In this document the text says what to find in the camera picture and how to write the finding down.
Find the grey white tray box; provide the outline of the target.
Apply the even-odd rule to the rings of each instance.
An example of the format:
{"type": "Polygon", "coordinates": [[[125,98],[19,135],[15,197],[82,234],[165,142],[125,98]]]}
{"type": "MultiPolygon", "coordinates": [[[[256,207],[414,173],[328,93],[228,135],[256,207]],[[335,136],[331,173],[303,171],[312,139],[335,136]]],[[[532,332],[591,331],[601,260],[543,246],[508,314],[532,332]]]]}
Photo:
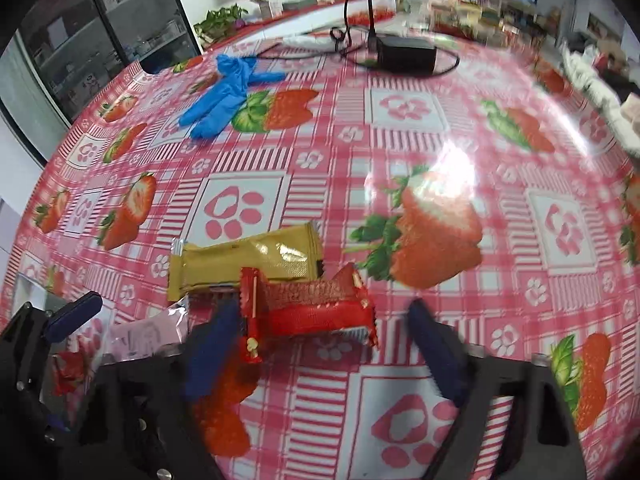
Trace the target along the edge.
{"type": "Polygon", "coordinates": [[[62,297],[56,296],[32,278],[19,273],[12,292],[11,315],[17,314],[26,302],[36,310],[51,313],[58,312],[66,304],[62,297]]]}

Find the purple pink snack packet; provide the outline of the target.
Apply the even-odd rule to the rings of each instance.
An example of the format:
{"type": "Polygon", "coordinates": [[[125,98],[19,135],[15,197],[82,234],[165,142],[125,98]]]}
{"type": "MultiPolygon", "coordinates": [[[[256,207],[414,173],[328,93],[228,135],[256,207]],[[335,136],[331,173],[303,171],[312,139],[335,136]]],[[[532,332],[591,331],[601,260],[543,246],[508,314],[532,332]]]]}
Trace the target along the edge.
{"type": "Polygon", "coordinates": [[[106,352],[116,362],[145,359],[165,346],[181,344],[188,334],[189,309],[176,304],[152,318],[113,325],[106,352]]]}

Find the red crinkled snack packet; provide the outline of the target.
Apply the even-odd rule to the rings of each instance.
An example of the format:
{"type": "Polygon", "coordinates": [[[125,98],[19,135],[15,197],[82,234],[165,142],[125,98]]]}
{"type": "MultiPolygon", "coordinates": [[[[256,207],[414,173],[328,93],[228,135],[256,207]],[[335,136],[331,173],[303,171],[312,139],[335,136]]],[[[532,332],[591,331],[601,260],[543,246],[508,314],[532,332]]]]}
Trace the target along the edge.
{"type": "Polygon", "coordinates": [[[278,339],[338,333],[378,345],[374,301],[351,263],[333,278],[304,282],[272,282],[261,270],[244,268],[240,317],[240,357],[250,364],[262,362],[278,339]]]}

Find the glass display cabinet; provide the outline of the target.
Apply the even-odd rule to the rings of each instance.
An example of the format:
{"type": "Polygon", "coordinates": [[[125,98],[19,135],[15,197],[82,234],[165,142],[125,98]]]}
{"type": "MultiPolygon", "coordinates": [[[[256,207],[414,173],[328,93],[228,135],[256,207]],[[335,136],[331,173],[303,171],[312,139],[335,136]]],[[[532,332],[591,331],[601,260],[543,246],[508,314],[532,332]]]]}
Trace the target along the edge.
{"type": "Polygon", "coordinates": [[[179,0],[36,0],[18,30],[70,122],[128,65],[157,74],[200,54],[179,0]]]}

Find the green potted plant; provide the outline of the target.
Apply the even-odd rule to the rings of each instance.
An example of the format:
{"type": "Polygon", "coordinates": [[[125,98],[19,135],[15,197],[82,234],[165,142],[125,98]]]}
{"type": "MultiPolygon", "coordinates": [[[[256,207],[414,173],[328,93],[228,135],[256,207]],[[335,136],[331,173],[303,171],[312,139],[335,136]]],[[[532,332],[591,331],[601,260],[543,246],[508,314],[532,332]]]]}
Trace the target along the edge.
{"type": "Polygon", "coordinates": [[[209,10],[206,18],[193,26],[201,46],[206,49],[234,36],[246,25],[244,16],[247,13],[248,11],[237,3],[233,6],[209,10]]]}

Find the blue rubber gloves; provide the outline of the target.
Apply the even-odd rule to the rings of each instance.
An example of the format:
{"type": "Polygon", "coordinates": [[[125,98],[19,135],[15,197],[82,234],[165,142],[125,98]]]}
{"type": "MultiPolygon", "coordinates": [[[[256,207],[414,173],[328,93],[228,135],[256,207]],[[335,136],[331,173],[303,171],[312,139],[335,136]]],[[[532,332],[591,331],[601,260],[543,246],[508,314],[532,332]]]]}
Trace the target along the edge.
{"type": "Polygon", "coordinates": [[[245,103],[248,88],[255,84],[275,84],[284,81],[286,73],[256,73],[257,58],[234,58],[220,54],[216,57],[220,78],[179,117],[182,128],[192,126],[190,136],[196,140],[213,140],[231,122],[245,103]]]}

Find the gold snack bar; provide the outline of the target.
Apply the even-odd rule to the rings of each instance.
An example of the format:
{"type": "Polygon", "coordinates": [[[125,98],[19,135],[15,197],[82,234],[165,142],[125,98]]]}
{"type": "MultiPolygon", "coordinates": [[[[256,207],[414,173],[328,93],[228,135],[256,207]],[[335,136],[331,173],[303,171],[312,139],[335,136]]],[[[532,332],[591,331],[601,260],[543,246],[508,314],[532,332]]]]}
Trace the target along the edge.
{"type": "Polygon", "coordinates": [[[323,246],[312,222],[200,247],[176,238],[171,243],[167,299],[174,302],[192,290],[240,284],[241,270],[256,268],[271,281],[321,278],[323,246]]]}

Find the strawberry pattern tablecloth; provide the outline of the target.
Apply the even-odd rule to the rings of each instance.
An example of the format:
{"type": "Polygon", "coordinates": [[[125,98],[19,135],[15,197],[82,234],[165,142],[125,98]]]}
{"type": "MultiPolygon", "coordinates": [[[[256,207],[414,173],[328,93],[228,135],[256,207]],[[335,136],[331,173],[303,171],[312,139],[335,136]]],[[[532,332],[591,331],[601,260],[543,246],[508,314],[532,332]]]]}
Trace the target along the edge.
{"type": "Polygon", "coordinates": [[[598,112],[526,52],[459,41],[433,79],[306,58],[271,40],[284,81],[253,89],[204,143],[180,125],[212,84],[206,54],[124,70],[70,128],[25,210],[20,274],[105,301],[102,323],[167,302],[169,249],[313,223],[326,273],[355,263],[378,346],[314,336],[278,351],[238,409],[240,479],[409,479],[442,424],[402,325],[413,296],[471,344],[542,352],[578,422],[591,479],[639,431],[639,180],[598,112]]]}

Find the small red candy packet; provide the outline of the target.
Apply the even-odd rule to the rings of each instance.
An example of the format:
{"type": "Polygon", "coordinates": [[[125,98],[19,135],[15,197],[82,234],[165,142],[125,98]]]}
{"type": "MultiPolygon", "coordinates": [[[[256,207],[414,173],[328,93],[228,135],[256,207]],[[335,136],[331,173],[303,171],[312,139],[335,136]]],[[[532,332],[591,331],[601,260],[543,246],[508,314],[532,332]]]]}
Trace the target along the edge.
{"type": "Polygon", "coordinates": [[[54,394],[73,393],[87,378],[88,359],[82,351],[62,351],[52,356],[54,394]]]}

